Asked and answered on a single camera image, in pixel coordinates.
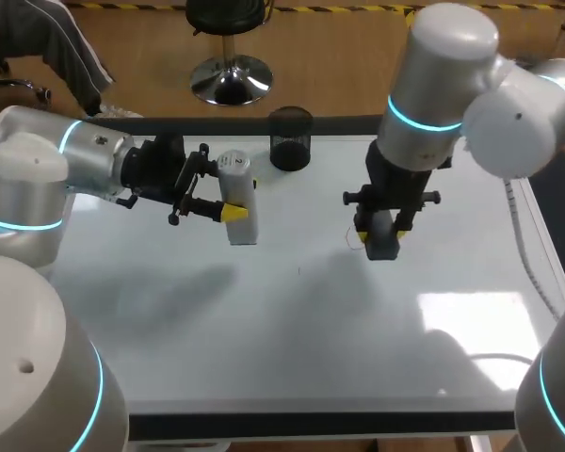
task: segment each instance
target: white cable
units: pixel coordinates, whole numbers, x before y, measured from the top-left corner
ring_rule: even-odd
[[[505,179],[505,191],[507,192],[507,201],[508,201],[508,209],[510,210],[510,219],[512,220],[512,229],[515,233],[515,240],[517,242],[517,250],[519,251],[519,256],[521,257],[521,262],[524,265],[525,273],[527,273],[527,277],[534,285],[536,292],[540,295],[540,298],[550,311],[550,314],[553,316],[554,320],[558,321],[561,318],[561,315],[558,313],[557,308],[553,305],[551,300],[548,298],[544,289],[542,289],[540,282],[536,278],[534,271],[531,269],[531,265],[529,264],[529,259],[527,259],[527,253],[525,252],[525,242],[524,242],[524,235],[521,230],[521,221],[519,221],[519,212],[517,210],[517,202],[515,200],[515,194],[512,191],[512,184],[510,180]]]

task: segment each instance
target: black cup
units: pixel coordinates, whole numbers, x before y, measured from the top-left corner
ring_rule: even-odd
[[[279,170],[299,171],[310,163],[312,115],[298,106],[284,106],[268,116],[270,162]]]

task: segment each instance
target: black stool seat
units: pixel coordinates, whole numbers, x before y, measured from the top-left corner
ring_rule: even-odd
[[[240,35],[257,28],[266,16],[264,0],[187,0],[186,19],[208,35]]]

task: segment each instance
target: gray pants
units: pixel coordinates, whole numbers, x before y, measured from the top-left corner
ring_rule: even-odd
[[[42,56],[84,108],[113,78],[59,0],[0,0],[0,59]]]

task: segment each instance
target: white tabletop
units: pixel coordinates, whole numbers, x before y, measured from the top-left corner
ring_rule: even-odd
[[[348,246],[354,208],[342,193],[368,183],[371,140],[315,137],[312,163],[283,174],[266,137],[187,139],[187,151],[206,142],[213,157],[252,156],[253,247],[229,246],[205,218],[169,226],[163,204],[78,197],[53,284],[132,414],[512,409],[520,360],[554,322],[520,262],[501,181],[457,151],[428,185],[442,203],[417,214],[397,260],[370,262]],[[529,184],[514,186],[532,266],[564,305]],[[200,180],[196,195],[217,199],[218,181]]]

